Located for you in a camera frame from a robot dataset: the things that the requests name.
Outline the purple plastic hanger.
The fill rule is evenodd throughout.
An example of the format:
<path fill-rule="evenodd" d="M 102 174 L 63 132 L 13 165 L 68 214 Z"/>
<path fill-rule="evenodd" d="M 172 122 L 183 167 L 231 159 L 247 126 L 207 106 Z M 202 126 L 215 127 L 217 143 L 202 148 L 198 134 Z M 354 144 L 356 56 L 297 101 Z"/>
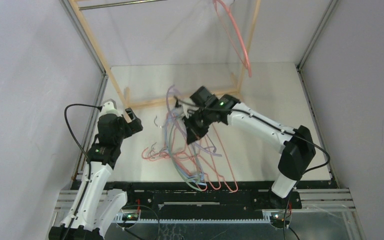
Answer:
<path fill-rule="evenodd" d="M 183 107 L 176 106 L 176 99 L 175 99 L 175 94 L 180 93 L 176 89 L 176 85 L 172 84 L 171 86 L 168 87 L 166 93 L 165 93 L 165 105 L 167 108 L 167 113 L 168 113 L 168 118 L 171 120 L 174 120 L 176 117 L 184 117 L 185 113 L 183 110 Z M 199 151 L 203 151 L 204 153 L 209 154 L 210 156 L 214 157 L 222 157 L 223 155 L 220 153 L 217 153 L 217 147 L 212 144 L 208 147 L 202 146 L 200 143 L 187 143 L 186 144 L 188 147 L 194 147 L 197 148 Z"/>

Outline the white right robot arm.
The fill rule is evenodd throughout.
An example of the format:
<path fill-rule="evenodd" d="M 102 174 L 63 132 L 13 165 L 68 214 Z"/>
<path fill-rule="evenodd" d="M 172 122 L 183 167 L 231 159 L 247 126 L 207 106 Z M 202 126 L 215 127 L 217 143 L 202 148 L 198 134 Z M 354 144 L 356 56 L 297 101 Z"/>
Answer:
<path fill-rule="evenodd" d="M 203 138 L 213 123 L 223 123 L 251 133 L 267 143 L 280 154 L 279 176 L 269 194 L 269 203 L 282 208 L 289 201 L 289 193 L 301 180 L 307 167 L 316 155 L 310 130 L 278 123 L 251 109 L 238 98 L 224 94 L 217 97 L 201 86 L 187 100 L 176 99 L 182 107 L 186 142 L 192 144 Z"/>

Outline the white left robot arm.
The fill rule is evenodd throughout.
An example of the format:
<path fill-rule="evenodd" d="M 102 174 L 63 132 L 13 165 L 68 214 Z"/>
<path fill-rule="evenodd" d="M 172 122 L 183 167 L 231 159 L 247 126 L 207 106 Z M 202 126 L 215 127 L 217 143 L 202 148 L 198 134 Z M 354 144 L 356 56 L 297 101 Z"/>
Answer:
<path fill-rule="evenodd" d="M 130 122 L 114 107 L 102 106 L 100 110 L 98 133 L 87 152 L 86 173 L 67 216 L 60 226 L 51 227 L 50 240 L 102 240 L 117 211 L 136 203 L 136 194 L 128 189 L 111 192 L 103 204 L 100 199 L 121 154 L 123 140 L 141 132 L 142 121 L 131 108 L 125 110 Z"/>

